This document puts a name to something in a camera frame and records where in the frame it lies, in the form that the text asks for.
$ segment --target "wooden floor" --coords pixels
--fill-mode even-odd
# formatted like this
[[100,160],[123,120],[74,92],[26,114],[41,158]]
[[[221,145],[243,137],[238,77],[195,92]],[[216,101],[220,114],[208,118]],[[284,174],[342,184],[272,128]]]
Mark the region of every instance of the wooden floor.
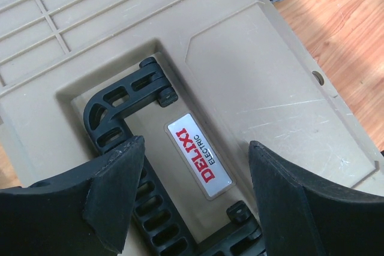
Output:
[[[284,0],[275,6],[384,150],[384,0]],[[15,185],[0,147],[0,188]]]

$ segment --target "black plastic part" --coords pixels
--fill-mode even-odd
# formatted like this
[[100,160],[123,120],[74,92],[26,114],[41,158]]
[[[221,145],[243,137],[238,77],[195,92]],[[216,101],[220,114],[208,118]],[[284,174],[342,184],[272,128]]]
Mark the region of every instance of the black plastic part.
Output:
[[384,197],[330,182],[256,141],[249,160],[268,256],[384,250]]
[[29,188],[0,190],[0,254],[121,253],[144,160],[144,139]]
[[[87,103],[85,128],[99,153],[132,137],[124,118],[157,100],[162,107],[178,99],[155,58],[99,91]],[[133,216],[151,255],[257,256],[265,250],[261,229],[244,202],[227,211],[231,222],[197,245],[155,171],[145,158]]]

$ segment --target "wood grain surface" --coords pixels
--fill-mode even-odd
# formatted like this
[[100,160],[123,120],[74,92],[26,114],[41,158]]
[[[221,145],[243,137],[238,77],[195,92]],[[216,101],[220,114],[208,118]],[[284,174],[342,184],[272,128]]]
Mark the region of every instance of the wood grain surface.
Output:
[[[275,6],[384,150],[384,0],[284,0]],[[0,147],[0,188],[17,185]]]

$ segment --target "label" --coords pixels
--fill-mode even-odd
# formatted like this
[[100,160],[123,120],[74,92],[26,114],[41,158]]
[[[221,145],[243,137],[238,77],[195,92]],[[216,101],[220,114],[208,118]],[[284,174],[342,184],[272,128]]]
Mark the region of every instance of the label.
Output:
[[192,115],[183,116],[168,125],[168,129],[208,196],[213,197],[232,184],[227,171]]

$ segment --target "hole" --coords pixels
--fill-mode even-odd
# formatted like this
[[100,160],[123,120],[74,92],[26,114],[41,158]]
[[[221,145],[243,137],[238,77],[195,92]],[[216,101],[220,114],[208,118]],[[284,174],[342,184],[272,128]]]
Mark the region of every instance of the hole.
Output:
[[145,86],[151,84],[151,77],[155,73],[148,74],[147,76],[144,76],[143,78],[136,80],[134,83],[132,83],[132,89],[133,91],[139,91],[140,89],[143,89]]
[[170,213],[167,210],[161,211],[149,220],[144,222],[144,228],[146,231],[152,231],[162,226],[170,219]]
[[153,182],[146,182],[140,187],[138,187],[137,192],[136,192],[136,200],[142,198],[145,195],[148,195],[155,189],[155,185]]
[[104,95],[103,100],[108,102],[110,105],[117,107],[124,102],[128,101],[130,96],[123,86],[117,87],[111,92]]
[[241,241],[239,241],[238,243],[234,244],[230,248],[230,251],[233,253],[233,256],[240,256],[258,241],[259,241],[259,238],[250,240],[246,237]]
[[107,133],[103,134],[102,136],[100,136],[97,139],[97,144],[100,147],[104,147],[121,136],[122,136],[121,129],[116,127],[108,131]]
[[167,249],[161,251],[160,256],[180,255],[187,248],[188,248],[188,243],[184,238],[182,238],[177,242],[175,242],[173,245],[169,246]]
[[312,71],[312,74],[314,78],[316,78],[317,82],[319,82],[320,85],[323,86],[325,83],[323,76],[317,71]]
[[156,208],[159,208],[160,205],[163,203],[163,199],[159,196],[152,197],[147,202],[144,202],[141,204],[138,208],[136,208],[136,213],[142,217],[149,212],[155,210]]
[[89,126],[92,130],[95,130],[107,115],[108,110],[101,106],[100,104],[95,104],[92,106],[91,111],[89,112]]
[[145,178],[146,176],[146,170],[143,168],[142,170],[142,174],[140,175],[140,180],[142,180],[143,178]]
[[176,224],[173,224],[153,237],[152,242],[156,246],[161,246],[179,234],[179,231],[179,227]]
[[36,182],[36,183],[33,183],[30,188],[36,188],[36,187],[45,187],[45,186],[48,186],[50,185],[50,182],[49,181],[39,181],[39,182]]

